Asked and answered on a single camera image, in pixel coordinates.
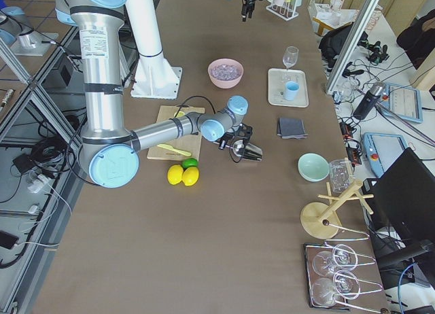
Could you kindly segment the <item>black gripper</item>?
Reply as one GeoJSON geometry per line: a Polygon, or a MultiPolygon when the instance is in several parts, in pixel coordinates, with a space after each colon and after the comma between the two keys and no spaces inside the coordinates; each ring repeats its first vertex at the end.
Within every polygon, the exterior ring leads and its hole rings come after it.
{"type": "Polygon", "coordinates": [[[252,16],[255,10],[256,0],[242,0],[241,15],[252,16]]]}
{"type": "Polygon", "coordinates": [[[240,123],[236,128],[230,128],[218,140],[218,149],[224,148],[242,150],[247,147],[253,133],[253,128],[244,123],[240,123]]]}

